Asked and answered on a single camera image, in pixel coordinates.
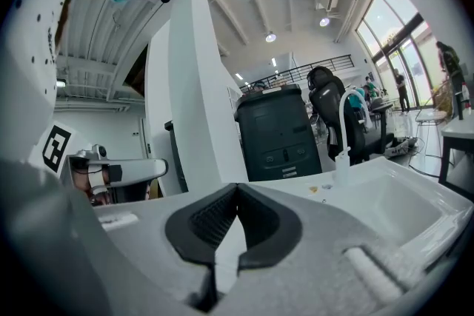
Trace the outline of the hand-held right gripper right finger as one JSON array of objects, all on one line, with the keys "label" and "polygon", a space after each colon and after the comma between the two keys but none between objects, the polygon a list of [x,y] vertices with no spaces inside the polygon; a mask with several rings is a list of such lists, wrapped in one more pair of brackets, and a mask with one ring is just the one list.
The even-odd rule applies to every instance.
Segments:
[{"label": "hand-held right gripper right finger", "polygon": [[223,315],[413,315],[436,278],[349,213],[239,185],[247,251]]}]

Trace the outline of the person's left hand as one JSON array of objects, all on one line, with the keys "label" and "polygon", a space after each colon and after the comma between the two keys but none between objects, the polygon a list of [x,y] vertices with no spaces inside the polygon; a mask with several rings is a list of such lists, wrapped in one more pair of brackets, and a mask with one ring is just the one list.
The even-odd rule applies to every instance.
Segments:
[{"label": "person's left hand", "polygon": [[108,165],[72,168],[74,187],[84,192],[93,206],[110,204]]}]

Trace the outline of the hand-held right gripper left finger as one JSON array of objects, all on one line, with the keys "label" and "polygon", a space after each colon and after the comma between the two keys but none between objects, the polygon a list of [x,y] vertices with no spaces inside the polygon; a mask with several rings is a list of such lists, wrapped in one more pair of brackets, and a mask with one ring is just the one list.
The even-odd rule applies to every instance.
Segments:
[{"label": "hand-held right gripper left finger", "polygon": [[91,211],[90,257],[105,296],[100,315],[237,315],[218,296],[215,252],[232,223],[235,184]]}]

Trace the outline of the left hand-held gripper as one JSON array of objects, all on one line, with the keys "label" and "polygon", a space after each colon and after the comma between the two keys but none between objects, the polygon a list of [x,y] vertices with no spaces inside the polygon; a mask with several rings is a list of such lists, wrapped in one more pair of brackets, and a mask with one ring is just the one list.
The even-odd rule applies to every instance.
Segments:
[{"label": "left hand-held gripper", "polygon": [[[100,144],[91,144],[80,132],[58,121],[52,121],[39,142],[33,147],[29,163],[60,176],[68,156],[86,160],[103,160],[107,150]],[[167,174],[168,163],[163,159],[133,159],[106,161],[111,186],[129,186],[151,181]]]}]

